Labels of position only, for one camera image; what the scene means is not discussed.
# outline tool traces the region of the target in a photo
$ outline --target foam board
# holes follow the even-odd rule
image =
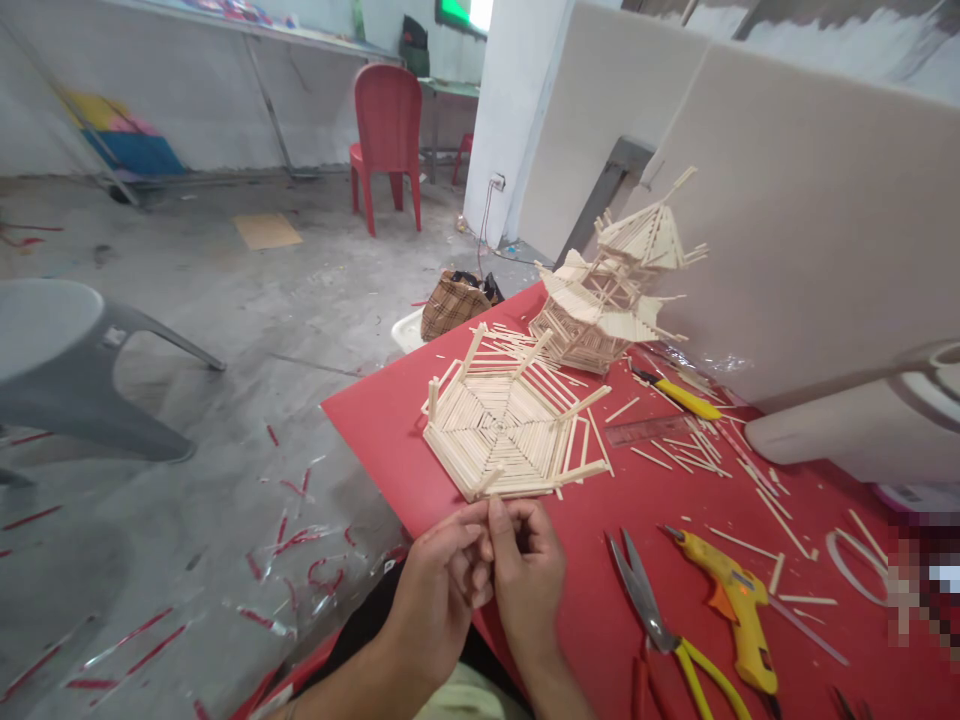
[[[651,160],[684,247],[709,259],[663,327],[765,410],[859,384],[960,334],[960,110],[711,46]]]
[[[617,138],[660,144],[709,42],[635,13],[574,7],[520,208],[520,239],[557,257]]]

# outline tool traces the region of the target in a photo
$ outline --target white cylinder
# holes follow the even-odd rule
[[[960,367],[877,380],[744,431],[775,463],[828,458],[861,482],[960,482]]]

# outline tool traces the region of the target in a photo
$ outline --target chair leg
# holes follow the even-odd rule
[[[176,345],[184,352],[188,352],[194,357],[203,360],[212,370],[226,370],[227,364],[218,360],[203,348],[197,347],[187,340],[183,335],[175,333],[161,322],[154,320],[149,315],[145,315],[136,308],[129,305],[122,305],[112,301],[107,301],[106,316],[109,322],[126,330],[128,333],[134,333],[138,330],[146,330],[154,335],[162,337],[169,343]]]
[[[393,190],[393,206],[403,210],[403,173],[390,173],[390,189]]]
[[[370,173],[364,173],[360,182],[363,184],[363,209],[367,213],[367,230],[370,237],[377,236],[377,229],[373,224],[373,193],[370,191]]]
[[[410,176],[410,189],[413,191],[413,213],[417,216],[417,232],[420,232],[420,169],[407,173]]]
[[[360,175],[357,172],[357,169],[353,165],[351,165],[350,166],[350,185],[353,188],[353,212],[354,213],[360,212],[360,195],[357,192],[358,190],[357,180],[359,179],[359,177]]]
[[[457,161],[453,164],[453,184],[457,184],[457,173],[460,172],[460,156],[463,155],[463,148],[457,150]]]
[[[73,380],[77,364],[85,363],[75,356],[44,368],[40,376],[18,380],[19,387],[4,393],[2,421],[128,450],[148,460],[179,462],[193,455],[194,443],[126,400],[109,374],[91,372],[79,386]]]

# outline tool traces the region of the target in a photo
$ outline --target orange trigger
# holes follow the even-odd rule
[[[733,611],[733,605],[730,604],[730,598],[727,597],[727,593],[724,592],[720,583],[713,584],[713,595],[707,600],[707,605],[715,608],[730,622],[740,622],[737,614]]]

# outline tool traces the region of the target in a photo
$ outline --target red plastic chair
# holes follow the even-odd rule
[[[460,156],[463,153],[473,154],[473,133],[467,133],[460,141],[460,149],[457,150],[457,162],[453,166],[453,184],[457,184],[457,173],[460,171]]]
[[[363,182],[363,206],[367,229],[377,236],[373,224],[370,176],[390,173],[393,206],[403,210],[403,174],[410,177],[413,210],[420,230],[420,83],[408,70],[395,65],[367,65],[354,85],[360,142],[350,146],[350,177],[353,211],[360,212],[357,180]]]

